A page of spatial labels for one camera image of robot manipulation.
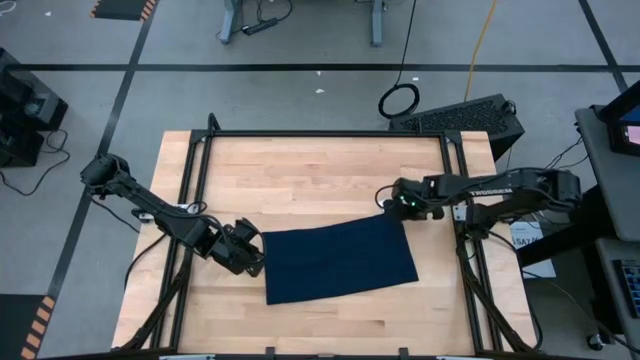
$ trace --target black metal frame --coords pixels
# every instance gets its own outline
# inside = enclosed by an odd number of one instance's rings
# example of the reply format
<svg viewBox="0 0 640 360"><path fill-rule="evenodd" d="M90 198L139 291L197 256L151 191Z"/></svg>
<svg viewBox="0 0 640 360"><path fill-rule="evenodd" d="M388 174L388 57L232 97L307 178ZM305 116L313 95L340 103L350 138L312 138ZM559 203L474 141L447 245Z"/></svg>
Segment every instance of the black metal frame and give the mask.
<svg viewBox="0 0 640 360"><path fill-rule="evenodd" d="M440 149L442 155L442 164L445 173L452 173L452 164L449 154L448 142L452 142L455 145L456 156L458 161L458 167L460 169L460 174L467 176L468 169L466 165L464 149L462 147L462 137L460 132L457 131L432 131L432 132L388 132L388 131L271 131L271 130L221 130L215 118L210 115L210 130L192 130L191 137L189 140L189 148L187 151L187 157L185 160L185 168L182 177L182 184L180 187L180 193L178 200L180 203L186 203L188 198L188 188L191 180L191 176L193 174L193 165L195 160L195 154L197 151L198 143L204 140L204 149L203 155L200 162L200 169L198 174L198 182L196 186L196 193L194 201L202 201L204 195L204 187L206 183L206 178L208 174L208 164L210 159L211 147L213 143L213 139L215 137L380 137L380 138L398 138L398 137L410 137L410 138L436 138L440 142ZM455 226L454 221L454 231L456 235L456 241L460 241L464 238L464 234L460 231L459 227ZM171 239L171 244L169 246L169 250L167 252L167 261L165 264L164 274L162 278L162 288L160 291L160 297L162 298L166 295L169 284L171 283L171 278L173 276L175 264L176 264L176 256L177 256L177 241ZM481 242L474 242L474 250L477 255L477 269L478 269L478 277L483 284L483 287L490 298L492 298L491 285L489 282L489 275L487 270L486 258L484 255L484 250ZM191 267L191 259L193 254L191 252L185 252L184 262L187 262L187 266ZM182 320L184 318L184 311L186 305L186 295L189 286L189 277L190 270L186 273L186 281L184 286L178 293L178 300L176 302L176 310L175 316L173 319L170 343L169 347L171 349L177 349L180 341L180 334L182 329ZM480 320L478 318L477 306L475 295L469 286L463 282L464 285L464 293L465 300L468 311L469 318L469 326L471 330L473 347L476 354L484 351L484 346L482 344L482 333L480 330ZM493 349L502 350L502 343L500 332L496 324L491 320L490 317L487 316L487 320L489 321L490 335L492 340ZM162 337L162 327L164 323L164 318L161 318L158 322L151 341L151 347L157 348L160 345L160 339ZM434 359L435 357L431 356L410 356L408 354L408 350L399 349L400 357L406 359ZM216 354L216 358L228 358L228 359L268 359L274 358L275 349L267 348L265 354L254 354L254 355L241 355L241 354ZM304 355L305 358L310 358L316 355ZM398 356L341 356L341 358L345 359L397 359Z"/></svg>
<svg viewBox="0 0 640 360"><path fill-rule="evenodd" d="M461 175L468 176L468 169L466 165L466 159L464 155L464 148L462 144L462 136L459 131L440 131L440 132L421 132L418 130L417 132L388 132L388 131L245 131L245 130L221 130L218 122L216 121L213 114L209 115L209 129L208 130L192 130L191 136L189 139L189 147L187 150L187 156L185 160L185 168L182 176L182 184L180 187L179 193L179 201L186 202L188 198L188 189L189 183L191 180L191 175L193 174L193 163L195 160L195 154L197 151L198 143L204 143L203 154L201 157L200 169L198 174L198 181L196 186L195 193L195 202L202 201L204 195L204 187L206 183L206 178L208 174L208 164L211 155L211 147L213 143L214 137L379 137L379 138L398 138L398 137L411 137L411 138L435 138L439 140L440 150L442 155L442 164L444 172L450 174L453 172L451 166L451 158L449 154L448 144L453 143L454 148L456 150L456 158L458 161L459 171ZM460 261L461 268L467 267L470 269L470 265L466 262L468 261L468 255L466 251L465 245L465 232L464 228L461 226L456 226L455 219L453 219L453 228L455 232L456 238L456 250L457 256ZM184 311L186 305L186 296L189 286L189 277L191 274L191 264L193 254L190 251L186 251L184 254L184 258L180 265L180 271L175 279L172 281L173 272L176 263L176 255L177 255L177 241L175 239L171 239L171 244L169 250L167 252L167 261L165 264L165 270L163 274L163 283L162 289L160 293L160 298L162 299L163 304L168 304L172 300L173 294L178 294L178 300L176 302L176 311L175 317L171 328L170 335L170 344L169 347L160 348L159 343L162 336L162 326L164 323L164 317L158 316L158 313L162 313L166 309L166 306L159 305L154 309L154 312L150 316L150 319L153 317L154 319L158 319L155 329L153 330L152 341L150 343L149 349L140 349L140 348L123 348L120 350L116 350L110 353L98 353L98 354L86 354L72 357L62 357L56 359L72 359L72 360L107 360L107 359L121 359L121 358L129 358L129 359L158 359L160 356L167 355L181 355L178 353L178 346L180 341L181 329L182 329L182 320L184 318ZM483 297L489 299L490 302L493 300L491 285L489 282L489 274L487 269L486 258L484 256L484 250L482 247L481 241L474 241L473 243L474 251L476 252L475 257L477 258L477 272L478 272L478 281L477 285L481 286L481 289L478 289L476 286L476 290L481 291L484 290L487 296L482 295ZM463 280L463 287L465 293L465 300L467 305L467 312L469 318L469 327L472 335L472 342L474 347L474 354L477 357L481 358L490 358L494 360L508 360L508 359L518 359L518 360L592 360L592 359L579 359L579 358L571 358L571 357L562 357L562 356L550 356L539 353L531 353L531 352L504 352L502 349L501 343L501 333L498 329L498 326L495 321L491 319L489 315L489 310L487 310L487 321L489 323L491 342L493 345L493 350L487 350L484 348L482 344L482 332L480 330L480 321L478 318L476 299L478 298L478 294L474 293L471 288L471 285L468 285L466 281ZM139 336L136 334L134 339L130 341L142 343L144 336ZM228 360L308 360L314 358L322 358L325 357L319 354L309 354L309 355L277 355L276 349L273 347L267 347L265 349L264 354L215 354L207 357L207 354L204 354L205 358L213 358L216 359L228 359ZM391 360L391 359L400 359L400 360L409 360L409 359L424 359L424 360L434 360L443 358L442 355L410 355L408 348L399 348L398 355L331 355L329 356L332 359L343 359L343 360L369 360L369 359L378 359L378 360Z"/></svg>

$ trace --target butcher block table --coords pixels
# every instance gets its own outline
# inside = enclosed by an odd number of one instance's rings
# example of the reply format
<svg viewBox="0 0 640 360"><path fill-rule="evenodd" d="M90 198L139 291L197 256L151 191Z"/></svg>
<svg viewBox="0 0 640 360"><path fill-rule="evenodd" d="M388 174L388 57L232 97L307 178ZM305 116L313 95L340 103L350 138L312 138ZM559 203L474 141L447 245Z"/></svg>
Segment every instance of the butcher block table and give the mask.
<svg viewBox="0 0 640 360"><path fill-rule="evenodd" d="M169 203L177 203L189 137L188 131L166 132L160 147L151 191ZM494 174L486 133L463 132L462 139L469 176ZM456 172L455 149L449 149ZM223 224L246 217L263 232L315 228L380 214L374 193L400 176L421 180L443 172L433 138L214 137L203 200L205 213ZM233 275L211 259L194 257L178 351L264 354L275 347L277 354L397 355L406 347L411 355L473 355L451 214L445 213L439 221L404 222L418 282L336 298L267 306L264 271L257 278ZM506 225L494 231L510 239ZM142 225L136 255L160 235L154 224ZM483 244L495 303L533 346L517 259L496 239ZM164 240L131 273L114 346L131 338L156 305L168 245ZM486 313L476 302L484 347L490 349ZM173 314L171 307L161 345L169 342Z"/></svg>

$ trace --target wheel caster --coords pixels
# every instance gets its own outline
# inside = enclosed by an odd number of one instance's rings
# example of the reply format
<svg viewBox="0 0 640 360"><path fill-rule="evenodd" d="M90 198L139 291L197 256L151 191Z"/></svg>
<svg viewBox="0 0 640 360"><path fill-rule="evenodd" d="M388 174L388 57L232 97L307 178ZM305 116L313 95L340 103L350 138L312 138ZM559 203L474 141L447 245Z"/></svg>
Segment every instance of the wheel caster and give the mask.
<svg viewBox="0 0 640 360"><path fill-rule="evenodd" d="M600 334L587 336L587 345L593 351L602 351L604 349L604 342L602 342Z"/></svg>

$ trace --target metal stand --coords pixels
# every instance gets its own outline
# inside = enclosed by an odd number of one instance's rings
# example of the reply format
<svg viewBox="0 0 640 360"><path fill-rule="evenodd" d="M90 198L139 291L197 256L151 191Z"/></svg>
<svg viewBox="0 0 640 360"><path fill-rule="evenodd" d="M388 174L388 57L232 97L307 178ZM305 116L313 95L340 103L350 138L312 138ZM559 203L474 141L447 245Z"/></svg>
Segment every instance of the metal stand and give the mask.
<svg viewBox="0 0 640 360"><path fill-rule="evenodd" d="M241 5L241 0L224 0L224 22L220 29L220 42L223 45L227 45L231 41L238 14L242 12L240 8ZM384 1L373 0L371 5L371 46L380 47L382 46L382 13L385 10Z"/></svg>
<svg viewBox="0 0 640 360"><path fill-rule="evenodd" d="M382 11L383 0L373 0L373 8L371 10L371 45L374 47L382 46Z"/></svg>
<svg viewBox="0 0 640 360"><path fill-rule="evenodd" d="M236 18L238 17L241 0L224 0L224 22L222 23L222 29L220 29L220 42L223 45L227 45L231 40L233 29L236 25Z"/></svg>

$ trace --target orange and black hazard tape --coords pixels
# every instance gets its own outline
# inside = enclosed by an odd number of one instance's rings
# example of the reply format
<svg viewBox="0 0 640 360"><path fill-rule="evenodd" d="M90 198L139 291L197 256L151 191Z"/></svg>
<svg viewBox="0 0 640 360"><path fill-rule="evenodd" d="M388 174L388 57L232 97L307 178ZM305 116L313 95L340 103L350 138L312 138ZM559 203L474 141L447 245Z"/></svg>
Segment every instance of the orange and black hazard tape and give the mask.
<svg viewBox="0 0 640 360"><path fill-rule="evenodd" d="M49 296L45 296L42 299L42 303L36 311L36 316L31 323L31 329L27 334L27 339L20 355L23 359L35 359L38 355L38 350L42 344L44 333L49 325L49 319L51 319L51 313L56 302Z"/></svg>
<svg viewBox="0 0 640 360"><path fill-rule="evenodd" d="M149 16L151 16L154 6L156 6L156 0L147 1L144 5L144 9L142 9L142 14L140 14L140 21L144 22L149 18Z"/></svg>

